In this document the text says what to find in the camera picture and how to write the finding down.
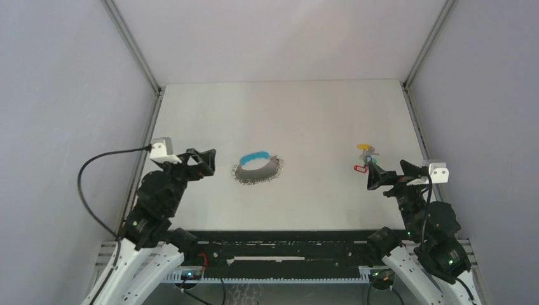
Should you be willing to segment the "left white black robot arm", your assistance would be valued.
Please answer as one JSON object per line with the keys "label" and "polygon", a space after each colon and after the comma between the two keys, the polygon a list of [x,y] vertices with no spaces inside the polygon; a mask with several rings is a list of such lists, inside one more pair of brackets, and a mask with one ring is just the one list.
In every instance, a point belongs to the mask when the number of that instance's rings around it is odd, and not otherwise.
{"label": "left white black robot arm", "polygon": [[158,142],[140,148],[149,153],[158,170],[147,173],[137,190],[137,202],[119,232],[113,231],[89,207],[81,187],[86,161],[78,173],[80,200],[90,216],[111,233],[116,247],[83,304],[142,304],[155,288],[181,264],[194,263],[199,255],[197,238],[178,228],[170,229],[171,218],[188,182],[215,173],[215,149],[187,149],[173,154]]}

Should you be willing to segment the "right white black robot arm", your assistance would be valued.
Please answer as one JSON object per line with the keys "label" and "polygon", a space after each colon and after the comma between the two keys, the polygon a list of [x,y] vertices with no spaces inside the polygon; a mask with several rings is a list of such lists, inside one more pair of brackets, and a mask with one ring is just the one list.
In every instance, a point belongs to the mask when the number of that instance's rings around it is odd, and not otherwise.
{"label": "right white black robot arm", "polygon": [[433,187],[449,180],[445,162],[422,166],[400,161],[402,174],[367,162],[367,188],[390,186],[383,195],[395,198],[407,237],[417,245],[410,252],[396,232],[382,227],[367,238],[363,253],[368,266],[385,264],[400,278],[420,304],[481,304],[472,265],[456,239],[461,229],[451,204],[432,200]]}

